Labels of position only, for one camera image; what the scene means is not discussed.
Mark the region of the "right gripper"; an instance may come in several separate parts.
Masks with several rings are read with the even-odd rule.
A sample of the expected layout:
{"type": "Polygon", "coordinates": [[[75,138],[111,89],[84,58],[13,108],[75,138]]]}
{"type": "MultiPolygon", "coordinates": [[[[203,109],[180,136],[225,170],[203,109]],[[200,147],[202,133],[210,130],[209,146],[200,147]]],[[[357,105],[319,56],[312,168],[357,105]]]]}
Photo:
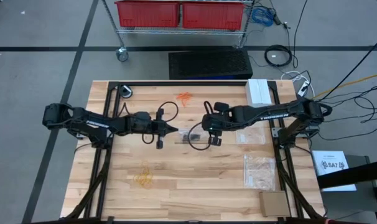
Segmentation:
{"type": "Polygon", "coordinates": [[[210,114],[203,115],[202,129],[209,132],[210,137],[208,143],[211,146],[220,146],[223,131],[227,130],[229,122],[229,104],[222,102],[215,102],[210,114]]]}

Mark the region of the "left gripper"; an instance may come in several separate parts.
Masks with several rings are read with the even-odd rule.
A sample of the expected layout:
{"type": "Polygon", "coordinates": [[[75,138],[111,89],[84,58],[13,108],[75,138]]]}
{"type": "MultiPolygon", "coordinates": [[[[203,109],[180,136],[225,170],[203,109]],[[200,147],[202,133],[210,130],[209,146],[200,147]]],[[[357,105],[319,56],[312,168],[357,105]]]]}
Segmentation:
{"type": "Polygon", "coordinates": [[[157,134],[157,142],[156,142],[156,149],[162,149],[164,147],[164,136],[165,136],[165,127],[166,127],[166,134],[177,132],[179,129],[171,126],[169,123],[166,123],[162,117],[164,115],[163,109],[158,109],[156,112],[156,118],[153,121],[154,123],[154,131],[157,134]]]}

